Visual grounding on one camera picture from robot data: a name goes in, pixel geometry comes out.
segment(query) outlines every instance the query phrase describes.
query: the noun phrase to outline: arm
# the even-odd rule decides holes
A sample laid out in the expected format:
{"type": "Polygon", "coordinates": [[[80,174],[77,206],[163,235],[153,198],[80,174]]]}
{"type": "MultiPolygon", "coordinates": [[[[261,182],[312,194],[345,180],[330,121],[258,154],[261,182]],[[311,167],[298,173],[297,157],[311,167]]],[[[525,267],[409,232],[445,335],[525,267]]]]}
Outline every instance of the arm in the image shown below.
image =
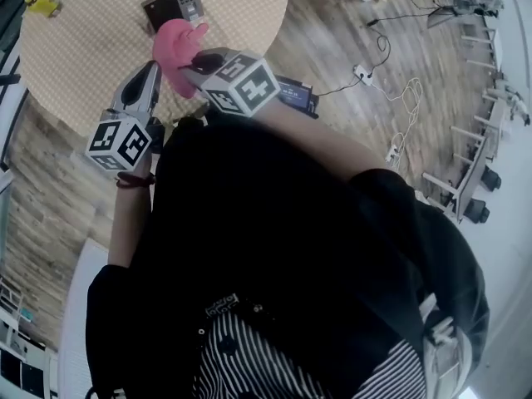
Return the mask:
{"type": "Polygon", "coordinates": [[[312,156],[333,175],[348,181],[370,169],[385,169],[384,159],[366,146],[284,105],[269,102],[254,119],[312,156]]]}
{"type": "MultiPolygon", "coordinates": [[[[150,174],[151,153],[142,157],[134,175],[146,178],[150,174]]],[[[151,212],[149,188],[118,189],[115,217],[111,231],[108,264],[129,268],[148,214],[151,212]]]]}
{"type": "Polygon", "coordinates": [[[438,307],[470,339],[476,367],[485,347],[490,308],[482,269],[466,239],[442,212],[418,201],[414,189],[390,170],[368,171],[350,184],[377,204],[364,206],[366,219],[378,224],[386,241],[419,269],[426,293],[436,294],[438,307]],[[383,223],[384,214],[395,223],[383,223]]]}

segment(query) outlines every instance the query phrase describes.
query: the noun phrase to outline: striped shirt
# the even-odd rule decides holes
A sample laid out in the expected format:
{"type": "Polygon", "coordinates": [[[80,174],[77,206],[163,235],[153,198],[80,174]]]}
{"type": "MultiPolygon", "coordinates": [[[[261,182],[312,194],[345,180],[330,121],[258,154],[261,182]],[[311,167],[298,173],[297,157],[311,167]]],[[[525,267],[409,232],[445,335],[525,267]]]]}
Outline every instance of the striped shirt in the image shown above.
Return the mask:
{"type": "MultiPolygon", "coordinates": [[[[213,319],[192,395],[198,399],[332,396],[318,380],[230,311],[213,319]]],[[[405,341],[353,393],[352,399],[425,399],[423,368],[405,341]]]]}

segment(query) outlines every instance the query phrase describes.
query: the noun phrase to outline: beige tablecloth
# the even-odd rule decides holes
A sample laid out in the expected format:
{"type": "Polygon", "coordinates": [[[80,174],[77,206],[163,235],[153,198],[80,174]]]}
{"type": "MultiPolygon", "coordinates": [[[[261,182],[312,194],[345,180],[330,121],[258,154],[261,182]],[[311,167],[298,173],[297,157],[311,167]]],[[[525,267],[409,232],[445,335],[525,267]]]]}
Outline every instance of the beige tablecloth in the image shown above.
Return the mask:
{"type": "MultiPolygon", "coordinates": [[[[74,131],[88,136],[118,85],[151,59],[153,38],[140,4],[145,0],[59,0],[47,19],[26,11],[21,31],[21,73],[30,92],[74,131]]],[[[204,48],[248,48],[264,54],[283,20],[288,0],[202,0],[210,30],[204,48]]],[[[200,101],[176,95],[166,81],[155,115],[171,121],[200,101]]]]}

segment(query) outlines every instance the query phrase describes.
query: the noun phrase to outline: red bracelet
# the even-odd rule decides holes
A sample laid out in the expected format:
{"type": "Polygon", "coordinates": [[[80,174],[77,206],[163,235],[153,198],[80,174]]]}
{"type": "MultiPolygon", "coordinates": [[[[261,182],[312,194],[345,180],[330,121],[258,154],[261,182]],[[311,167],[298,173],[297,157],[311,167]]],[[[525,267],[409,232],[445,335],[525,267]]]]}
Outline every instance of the red bracelet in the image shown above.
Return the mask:
{"type": "Polygon", "coordinates": [[[155,183],[155,176],[151,173],[145,179],[139,176],[132,175],[125,171],[121,171],[117,176],[116,187],[121,190],[130,190],[133,188],[149,188],[155,183]]]}

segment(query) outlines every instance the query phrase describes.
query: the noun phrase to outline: pink toy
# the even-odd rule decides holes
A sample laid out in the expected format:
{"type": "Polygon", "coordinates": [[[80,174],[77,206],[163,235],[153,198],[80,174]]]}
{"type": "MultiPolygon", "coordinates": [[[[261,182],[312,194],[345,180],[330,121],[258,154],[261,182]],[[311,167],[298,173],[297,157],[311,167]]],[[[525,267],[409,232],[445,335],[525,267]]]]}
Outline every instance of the pink toy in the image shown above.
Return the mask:
{"type": "Polygon", "coordinates": [[[201,38],[209,30],[206,23],[196,29],[184,19],[165,22],[155,35],[153,58],[159,63],[163,74],[172,87],[183,97],[190,99],[196,87],[190,84],[178,68],[187,67],[202,50],[201,38]]]}

